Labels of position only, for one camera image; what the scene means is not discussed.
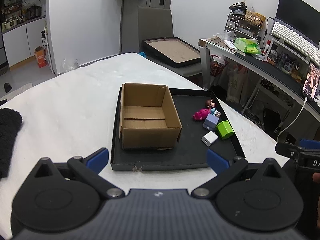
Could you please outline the person's hand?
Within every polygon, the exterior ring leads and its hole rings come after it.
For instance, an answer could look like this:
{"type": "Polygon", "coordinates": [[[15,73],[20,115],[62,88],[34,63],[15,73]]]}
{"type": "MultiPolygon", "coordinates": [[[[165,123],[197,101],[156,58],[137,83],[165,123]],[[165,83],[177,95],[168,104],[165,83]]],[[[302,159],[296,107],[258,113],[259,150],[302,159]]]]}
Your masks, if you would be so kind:
{"type": "Polygon", "coordinates": [[[320,173],[314,173],[312,179],[316,183],[320,183],[320,173]]]}

